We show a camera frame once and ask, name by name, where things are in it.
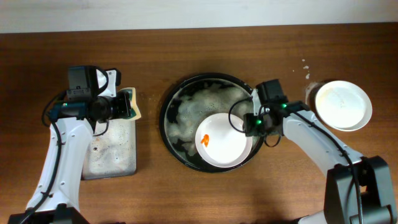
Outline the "green yellow sponge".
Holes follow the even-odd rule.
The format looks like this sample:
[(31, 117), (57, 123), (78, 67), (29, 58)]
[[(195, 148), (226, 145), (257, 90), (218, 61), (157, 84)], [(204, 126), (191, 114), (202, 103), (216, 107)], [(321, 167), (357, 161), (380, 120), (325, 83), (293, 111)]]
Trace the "green yellow sponge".
[(119, 90), (120, 93), (128, 93), (129, 94), (129, 105), (130, 105), (130, 109), (129, 109), (129, 116), (124, 118), (126, 120), (137, 120), (140, 119), (141, 116), (141, 112), (139, 111), (138, 105), (137, 105), (137, 100), (136, 100), (136, 89), (134, 87), (127, 87), (127, 88), (122, 88)]

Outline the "pinkish white plate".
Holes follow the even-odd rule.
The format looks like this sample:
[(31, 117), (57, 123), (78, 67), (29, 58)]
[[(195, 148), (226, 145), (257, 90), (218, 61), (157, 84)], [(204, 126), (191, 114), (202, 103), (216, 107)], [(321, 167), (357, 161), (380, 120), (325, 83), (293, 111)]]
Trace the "pinkish white plate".
[(195, 133), (195, 146), (200, 157), (218, 168), (232, 168), (248, 158), (253, 145), (236, 128), (242, 128), (243, 120), (233, 114), (217, 113), (205, 118)]

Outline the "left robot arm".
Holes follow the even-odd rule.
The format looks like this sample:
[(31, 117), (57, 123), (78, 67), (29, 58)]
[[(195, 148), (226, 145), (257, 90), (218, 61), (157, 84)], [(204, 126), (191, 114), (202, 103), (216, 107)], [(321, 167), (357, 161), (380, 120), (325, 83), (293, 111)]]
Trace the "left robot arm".
[(9, 223), (87, 223), (80, 213), (79, 188), (86, 153), (96, 125), (111, 121), (135, 133), (141, 117), (134, 88), (118, 90), (121, 72), (94, 65), (68, 68), (69, 88), (50, 100), (42, 121), (50, 121), (50, 142), (44, 167), (25, 212), (12, 214)]

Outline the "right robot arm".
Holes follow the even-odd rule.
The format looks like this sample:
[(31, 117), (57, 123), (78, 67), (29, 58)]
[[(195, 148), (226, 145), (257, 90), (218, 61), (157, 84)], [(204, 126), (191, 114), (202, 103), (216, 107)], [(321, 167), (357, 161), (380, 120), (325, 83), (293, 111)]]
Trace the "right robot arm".
[(295, 223), (397, 223), (391, 172), (379, 157), (353, 150), (317, 120), (302, 101), (290, 102), (278, 79), (262, 82), (244, 115), (247, 137), (276, 135), (294, 142), (326, 176), (323, 210)]

